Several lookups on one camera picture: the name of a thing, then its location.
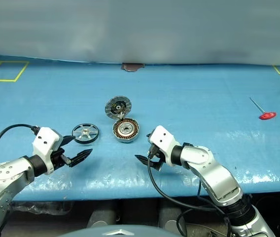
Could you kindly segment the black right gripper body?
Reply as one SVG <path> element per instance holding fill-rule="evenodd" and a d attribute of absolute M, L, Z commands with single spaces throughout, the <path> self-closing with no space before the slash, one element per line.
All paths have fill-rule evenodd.
<path fill-rule="evenodd" d="M 165 163 L 165 155 L 157 145 L 152 144 L 148 151 L 148 166 L 160 171 Z"/>

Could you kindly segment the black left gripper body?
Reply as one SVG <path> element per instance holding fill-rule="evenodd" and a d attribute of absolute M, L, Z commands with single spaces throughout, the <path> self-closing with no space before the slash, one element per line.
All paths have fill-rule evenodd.
<path fill-rule="evenodd" d="M 53 164 L 54 170 L 57 170 L 70 163 L 70 158 L 64 155 L 65 150 L 62 148 L 61 144 L 57 147 L 55 151 L 52 152 L 50 159 Z"/>

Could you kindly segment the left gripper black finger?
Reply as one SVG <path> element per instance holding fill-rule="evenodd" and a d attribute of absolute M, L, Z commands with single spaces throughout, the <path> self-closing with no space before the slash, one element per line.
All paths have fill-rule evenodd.
<path fill-rule="evenodd" d="M 86 149 L 79 152 L 75 157 L 70 159 L 69 167 L 74 167 L 84 161 L 92 152 L 93 149 Z"/>
<path fill-rule="evenodd" d="M 72 135 L 64 136 L 63 140 L 61 142 L 61 146 L 64 146 L 64 145 L 68 144 L 69 142 L 71 142 L 74 139 L 75 139 L 75 136 L 72 136 Z"/>

